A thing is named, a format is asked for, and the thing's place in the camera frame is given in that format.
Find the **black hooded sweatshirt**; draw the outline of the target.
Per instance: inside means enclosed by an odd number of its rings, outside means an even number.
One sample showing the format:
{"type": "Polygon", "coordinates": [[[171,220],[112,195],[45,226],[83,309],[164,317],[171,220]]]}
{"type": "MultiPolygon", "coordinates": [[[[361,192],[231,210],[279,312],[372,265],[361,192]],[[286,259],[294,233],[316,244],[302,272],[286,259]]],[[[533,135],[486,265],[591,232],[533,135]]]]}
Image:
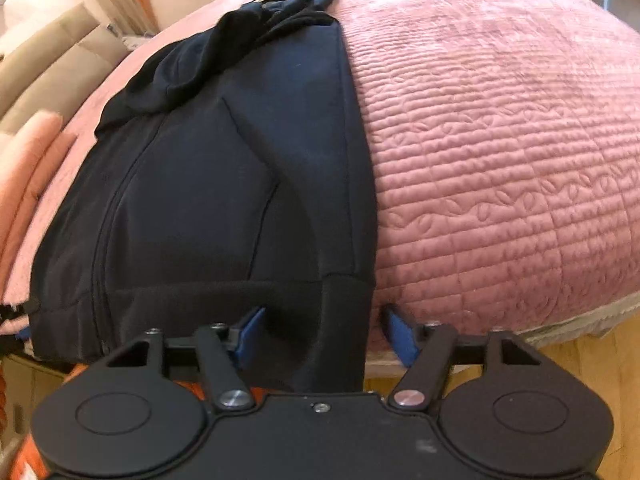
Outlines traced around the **black hooded sweatshirt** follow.
{"type": "Polygon", "coordinates": [[[89,364],[260,309],[250,382],[361,387],[378,212],[332,2],[245,3],[106,103],[32,265],[40,359],[89,364]]]}

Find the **pink quilted bedspread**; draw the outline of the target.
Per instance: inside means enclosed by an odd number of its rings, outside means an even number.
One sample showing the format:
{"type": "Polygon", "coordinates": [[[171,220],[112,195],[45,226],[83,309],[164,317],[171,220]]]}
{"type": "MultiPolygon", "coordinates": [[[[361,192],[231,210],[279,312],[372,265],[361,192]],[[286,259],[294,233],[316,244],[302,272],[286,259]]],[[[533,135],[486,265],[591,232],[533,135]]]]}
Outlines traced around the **pink quilted bedspread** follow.
{"type": "MultiPolygon", "coordinates": [[[[68,124],[77,140],[6,284],[35,251],[106,101],[213,0],[135,50],[68,124]]],[[[376,304],[467,332],[533,330],[639,299],[639,36],[591,0],[336,0],[376,194],[376,304]]]]}

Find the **pink pillow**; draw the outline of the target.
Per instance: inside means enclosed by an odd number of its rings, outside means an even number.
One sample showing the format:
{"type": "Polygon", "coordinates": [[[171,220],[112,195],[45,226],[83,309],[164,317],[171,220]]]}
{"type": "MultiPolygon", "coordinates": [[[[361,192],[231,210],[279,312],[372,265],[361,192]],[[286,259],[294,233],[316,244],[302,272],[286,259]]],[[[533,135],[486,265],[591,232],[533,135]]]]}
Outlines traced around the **pink pillow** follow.
{"type": "Polygon", "coordinates": [[[26,316],[15,321],[21,300],[8,293],[10,276],[32,223],[40,197],[60,169],[76,141],[63,130],[61,115],[40,110],[16,133],[1,135],[1,333],[14,335],[26,326],[26,316]]]}

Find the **beige upholstered headboard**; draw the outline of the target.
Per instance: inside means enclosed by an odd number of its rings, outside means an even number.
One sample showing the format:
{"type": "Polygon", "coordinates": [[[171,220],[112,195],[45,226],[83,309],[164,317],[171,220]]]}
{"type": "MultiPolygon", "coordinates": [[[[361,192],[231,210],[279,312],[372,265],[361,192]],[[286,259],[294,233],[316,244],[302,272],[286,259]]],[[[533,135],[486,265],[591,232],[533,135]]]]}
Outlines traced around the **beige upholstered headboard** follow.
{"type": "Polygon", "coordinates": [[[1,130],[17,133],[40,110],[69,122],[128,54],[85,6],[65,11],[1,62],[1,130]]]}

